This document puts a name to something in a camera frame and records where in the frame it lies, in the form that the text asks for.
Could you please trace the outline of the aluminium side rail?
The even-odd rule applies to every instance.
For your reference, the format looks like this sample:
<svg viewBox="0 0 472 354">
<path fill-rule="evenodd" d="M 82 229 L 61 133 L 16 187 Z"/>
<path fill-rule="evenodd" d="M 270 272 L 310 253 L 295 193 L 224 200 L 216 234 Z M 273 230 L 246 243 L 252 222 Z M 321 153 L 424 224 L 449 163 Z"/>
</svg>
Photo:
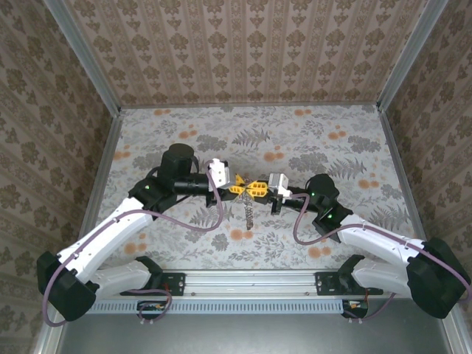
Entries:
<svg viewBox="0 0 472 354">
<path fill-rule="evenodd" d="M 411 188 L 403 167 L 403 163 L 398 152 L 394 134 L 390 127 L 385 111 L 379 111 L 379 119 L 386 137 L 389 151 L 392 156 L 393 165 L 398 176 L 400 188 L 402 189 L 405 203 L 409 211 L 415 234 L 422 240 L 426 240 L 426 233 L 423 229 L 419 212 L 412 195 Z M 445 330 L 447 344 L 452 354 L 472 354 L 472 338 L 468 332 L 462 309 L 459 305 L 455 305 L 445 319 L 442 320 L 442 326 Z"/>
<path fill-rule="evenodd" d="M 118 108 L 118 112 L 112 116 L 111 127 L 105 142 L 103 154 L 91 191 L 91 197 L 89 198 L 86 213 L 84 215 L 83 222 L 80 227 L 79 238 L 85 236 L 96 225 L 100 206 L 103 200 L 103 194 L 105 191 L 108 174 L 111 169 L 111 164 L 120 136 L 123 121 L 122 111 L 122 108 Z M 44 319 L 44 314 L 49 316 L 49 320 L 51 322 L 56 323 L 63 321 L 63 317 L 45 299 L 43 299 L 41 302 L 42 320 Z M 41 329 L 38 333 L 36 343 L 33 347 L 32 354 L 56 354 L 62 332 L 62 326 L 51 327 L 43 320 L 41 323 Z"/>
</svg>

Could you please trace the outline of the aluminium back rail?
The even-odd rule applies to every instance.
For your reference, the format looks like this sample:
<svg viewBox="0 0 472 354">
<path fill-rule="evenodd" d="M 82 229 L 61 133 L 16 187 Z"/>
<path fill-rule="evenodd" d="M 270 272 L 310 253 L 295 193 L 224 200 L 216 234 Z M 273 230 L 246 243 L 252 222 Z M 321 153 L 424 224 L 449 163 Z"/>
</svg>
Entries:
<svg viewBox="0 0 472 354">
<path fill-rule="evenodd" d="M 134 110 L 134 109 L 151 109 L 151 108 L 236 108 L 236 107 L 266 107 L 266 106 L 282 106 L 282 107 L 295 107 L 295 106 L 329 106 L 329 105 L 373 105 L 378 106 L 375 101 L 340 101 L 340 102 L 278 102 L 278 103 L 194 103 L 194 104 L 153 104 L 153 105 L 122 105 L 119 109 Z"/>
</svg>

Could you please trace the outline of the floral tablecloth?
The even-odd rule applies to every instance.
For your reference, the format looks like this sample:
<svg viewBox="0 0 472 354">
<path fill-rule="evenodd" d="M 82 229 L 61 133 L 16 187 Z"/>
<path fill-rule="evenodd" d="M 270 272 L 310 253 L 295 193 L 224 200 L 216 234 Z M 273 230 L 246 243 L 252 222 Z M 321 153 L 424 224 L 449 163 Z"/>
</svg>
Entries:
<svg viewBox="0 0 472 354">
<path fill-rule="evenodd" d="M 119 140 L 98 214 L 108 216 L 136 182 L 157 167 L 174 143 L 189 145 L 201 164 L 218 158 L 245 181 L 286 174 L 303 187 L 318 173 L 328 174 L 339 202 L 365 220 L 415 237 L 379 114 L 373 105 L 266 106 L 236 108 L 157 108 L 122 112 Z M 184 223 L 155 221 L 119 246 L 105 261 L 111 268 L 148 256 L 165 269 L 309 269 L 338 268 L 356 249 L 321 240 L 306 214 L 293 236 L 297 214 L 241 196 L 223 205 L 218 219 L 201 197 L 169 211 Z"/>
</svg>

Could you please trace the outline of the grey metal base plate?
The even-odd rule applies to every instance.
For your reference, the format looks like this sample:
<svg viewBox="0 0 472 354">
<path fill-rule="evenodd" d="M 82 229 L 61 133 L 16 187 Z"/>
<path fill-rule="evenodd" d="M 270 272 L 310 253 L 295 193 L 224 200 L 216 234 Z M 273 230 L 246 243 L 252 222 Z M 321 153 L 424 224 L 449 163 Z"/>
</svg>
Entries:
<svg viewBox="0 0 472 354">
<path fill-rule="evenodd" d="M 404 305 L 349 323 L 334 315 L 169 315 L 140 324 L 91 315 L 68 324 L 58 354 L 451 354 L 443 326 Z"/>
</svg>

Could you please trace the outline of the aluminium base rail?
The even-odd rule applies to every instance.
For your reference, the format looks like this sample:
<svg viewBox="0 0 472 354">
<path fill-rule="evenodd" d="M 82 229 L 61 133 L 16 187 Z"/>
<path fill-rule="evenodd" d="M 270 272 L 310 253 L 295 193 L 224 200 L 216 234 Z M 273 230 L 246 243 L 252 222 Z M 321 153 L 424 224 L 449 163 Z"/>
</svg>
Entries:
<svg viewBox="0 0 472 354">
<path fill-rule="evenodd" d="M 185 297 L 314 297 L 314 274 L 321 269 L 302 270 L 170 270 L 185 273 Z"/>
</svg>

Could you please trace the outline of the aluminium corner post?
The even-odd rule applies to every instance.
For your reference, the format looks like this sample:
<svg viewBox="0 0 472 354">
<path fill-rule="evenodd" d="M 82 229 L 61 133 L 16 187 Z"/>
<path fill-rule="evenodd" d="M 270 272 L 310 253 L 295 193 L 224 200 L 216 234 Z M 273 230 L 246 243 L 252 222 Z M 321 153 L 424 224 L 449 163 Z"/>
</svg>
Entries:
<svg viewBox="0 0 472 354">
<path fill-rule="evenodd" d="M 385 111 L 392 103 L 447 4 L 448 0 L 428 0 L 426 2 L 379 95 L 377 107 L 380 112 Z"/>
<path fill-rule="evenodd" d="M 64 0 L 44 0 L 45 5 L 57 22 L 70 47 L 93 83 L 97 93 L 113 118 L 119 116 L 120 103 L 117 95 L 108 83 L 104 71 L 100 68 L 86 36 L 74 20 L 72 12 Z"/>
</svg>

